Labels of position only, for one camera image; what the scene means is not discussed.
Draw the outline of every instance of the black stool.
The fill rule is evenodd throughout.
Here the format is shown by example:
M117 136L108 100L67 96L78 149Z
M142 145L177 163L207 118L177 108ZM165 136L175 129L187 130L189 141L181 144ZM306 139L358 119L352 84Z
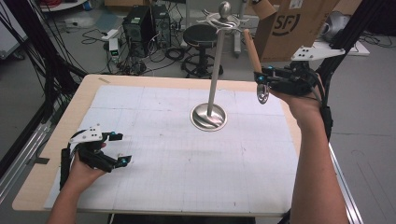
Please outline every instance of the black stool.
M209 63L209 59L215 60L215 58L206 54L205 50L212 49L216 46L216 41L218 39L216 31L217 29L215 27L205 24L193 25L184 31L184 41L189 46L192 46L199 51L199 53L192 54L183 61L181 69L188 73L186 77L193 75L195 77L212 78L212 72L209 72L207 69L213 67L213 63ZM198 63L192 61L195 57L198 57ZM223 69L222 66L220 66L219 75L222 74Z

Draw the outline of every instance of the white plastic part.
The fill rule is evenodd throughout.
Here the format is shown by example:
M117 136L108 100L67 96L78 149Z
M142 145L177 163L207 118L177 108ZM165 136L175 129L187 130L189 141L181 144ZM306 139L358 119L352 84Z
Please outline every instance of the white plastic part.
M331 58L345 54L344 49L315 49L300 47L291 57L292 61L314 61L319 59Z
M110 30L109 32L107 32L107 35L102 36L102 39L108 40L108 39L112 38L113 36L115 36L118 32L119 32L119 30L116 30L116 29Z
M70 139L70 143L84 143L84 142L95 142L102 140L102 131L100 125L97 124L83 133L79 133L74 138Z

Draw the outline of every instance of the electronic device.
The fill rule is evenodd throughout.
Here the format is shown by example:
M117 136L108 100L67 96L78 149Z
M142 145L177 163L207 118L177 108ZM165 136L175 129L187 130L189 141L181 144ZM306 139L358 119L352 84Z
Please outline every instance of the electronic device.
M133 6L122 23L129 51L136 57L149 55L149 41L155 36L149 6Z
M119 62L119 40L117 38L110 38L108 40L108 51L110 52L111 60L114 63Z
M324 40L332 44L343 32L349 20L349 16L346 16L339 11L332 12L323 25L321 36Z
M171 47L171 19L165 5L154 5L151 7L152 18L155 24L155 34L157 35L157 46L161 48Z

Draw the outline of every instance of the forearm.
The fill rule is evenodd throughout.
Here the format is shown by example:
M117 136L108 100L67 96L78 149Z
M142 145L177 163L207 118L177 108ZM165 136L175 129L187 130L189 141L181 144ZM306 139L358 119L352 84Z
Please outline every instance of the forearm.
M65 186L59 193L50 212L47 224L74 224L80 193Z
M302 144L294 185L291 223L347 223L323 121L319 113L299 123Z

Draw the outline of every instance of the metal stand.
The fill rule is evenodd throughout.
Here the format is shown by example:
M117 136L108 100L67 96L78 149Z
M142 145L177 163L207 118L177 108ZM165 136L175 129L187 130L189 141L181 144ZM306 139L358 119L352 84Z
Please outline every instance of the metal stand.
M219 13L208 13L205 11L205 14L206 20L199 22L207 22L218 29L218 43L215 62L213 64L209 101L207 104L196 106L191 111L190 119L196 128L202 131L214 132L223 128L227 123L227 113L219 105L214 104L224 42L224 32L225 30L238 30L237 27L240 24L240 20L231 15L231 5L228 2L222 2L220 4Z

